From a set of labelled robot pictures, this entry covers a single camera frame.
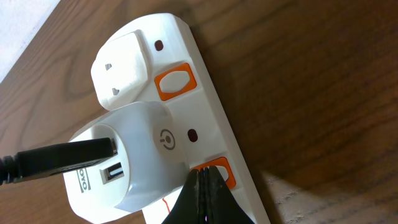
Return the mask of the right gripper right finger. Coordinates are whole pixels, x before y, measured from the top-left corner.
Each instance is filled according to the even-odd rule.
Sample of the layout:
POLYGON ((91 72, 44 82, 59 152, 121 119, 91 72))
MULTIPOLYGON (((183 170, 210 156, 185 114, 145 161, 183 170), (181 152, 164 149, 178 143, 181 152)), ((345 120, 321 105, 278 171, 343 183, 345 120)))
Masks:
POLYGON ((254 224, 239 206, 215 166, 204 168, 205 221, 211 224, 254 224))

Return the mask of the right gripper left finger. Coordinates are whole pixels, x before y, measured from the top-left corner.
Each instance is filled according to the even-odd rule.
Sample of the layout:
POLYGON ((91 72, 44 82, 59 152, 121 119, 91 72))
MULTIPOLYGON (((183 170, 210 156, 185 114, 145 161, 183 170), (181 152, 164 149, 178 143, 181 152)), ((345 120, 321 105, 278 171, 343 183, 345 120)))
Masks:
POLYGON ((162 224, 205 224, 205 178, 203 169, 189 172, 177 201, 162 224))

